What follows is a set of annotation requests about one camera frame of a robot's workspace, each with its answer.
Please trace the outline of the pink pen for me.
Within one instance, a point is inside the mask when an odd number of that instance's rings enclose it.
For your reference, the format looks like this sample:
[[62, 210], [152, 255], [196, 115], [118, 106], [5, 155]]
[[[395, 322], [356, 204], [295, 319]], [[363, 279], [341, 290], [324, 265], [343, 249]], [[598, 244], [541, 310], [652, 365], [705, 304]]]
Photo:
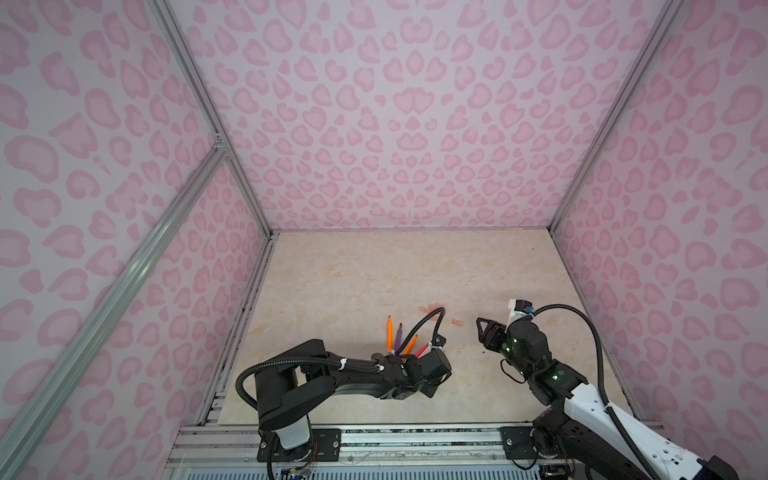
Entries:
[[420, 357], [421, 357], [421, 356], [423, 356], [423, 355], [424, 355], [426, 352], [428, 352], [430, 349], [431, 349], [431, 343], [427, 343], [427, 344], [425, 344], [424, 346], [422, 346], [422, 347], [421, 347], [421, 348], [420, 348], [420, 349], [417, 351], [417, 353], [415, 354], [415, 356], [416, 356], [417, 358], [420, 358]]

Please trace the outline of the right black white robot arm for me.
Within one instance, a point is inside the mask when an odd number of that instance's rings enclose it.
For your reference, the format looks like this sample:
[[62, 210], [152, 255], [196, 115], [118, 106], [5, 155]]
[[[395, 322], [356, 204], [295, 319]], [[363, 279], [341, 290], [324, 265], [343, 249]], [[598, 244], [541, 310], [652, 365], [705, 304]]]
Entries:
[[606, 479], [736, 479], [734, 467], [674, 444], [607, 400], [598, 386], [555, 359], [546, 335], [524, 315], [505, 325], [477, 318], [478, 340], [503, 356], [546, 407], [533, 421], [537, 454], [549, 447]]

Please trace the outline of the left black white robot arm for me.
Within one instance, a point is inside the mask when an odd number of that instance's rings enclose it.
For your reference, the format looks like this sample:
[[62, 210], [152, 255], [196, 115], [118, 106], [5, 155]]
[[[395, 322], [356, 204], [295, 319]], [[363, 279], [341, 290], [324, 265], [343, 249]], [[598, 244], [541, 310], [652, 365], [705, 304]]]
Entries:
[[290, 451], [309, 446], [309, 413], [334, 395], [404, 400], [421, 393], [431, 398], [451, 374], [440, 349], [422, 357], [375, 354], [364, 360], [339, 356], [312, 339], [243, 370], [235, 392], [257, 412], [260, 431]]

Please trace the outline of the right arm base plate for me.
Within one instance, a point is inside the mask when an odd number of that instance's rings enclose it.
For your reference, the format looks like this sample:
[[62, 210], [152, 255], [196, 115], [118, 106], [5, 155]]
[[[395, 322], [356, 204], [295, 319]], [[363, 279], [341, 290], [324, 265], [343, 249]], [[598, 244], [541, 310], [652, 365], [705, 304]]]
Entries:
[[505, 458], [509, 461], [533, 461], [538, 458], [531, 436], [530, 424], [502, 426], [499, 428], [501, 445]]

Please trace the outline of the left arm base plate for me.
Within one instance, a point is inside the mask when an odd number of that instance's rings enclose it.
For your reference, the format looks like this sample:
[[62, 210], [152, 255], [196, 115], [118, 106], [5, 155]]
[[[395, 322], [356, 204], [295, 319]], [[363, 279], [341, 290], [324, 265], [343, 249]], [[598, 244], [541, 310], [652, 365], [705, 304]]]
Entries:
[[275, 432], [264, 434], [259, 447], [257, 460], [266, 463], [273, 462], [298, 463], [336, 462], [339, 459], [342, 431], [336, 428], [312, 428], [310, 442], [304, 446], [286, 450], [281, 446]]

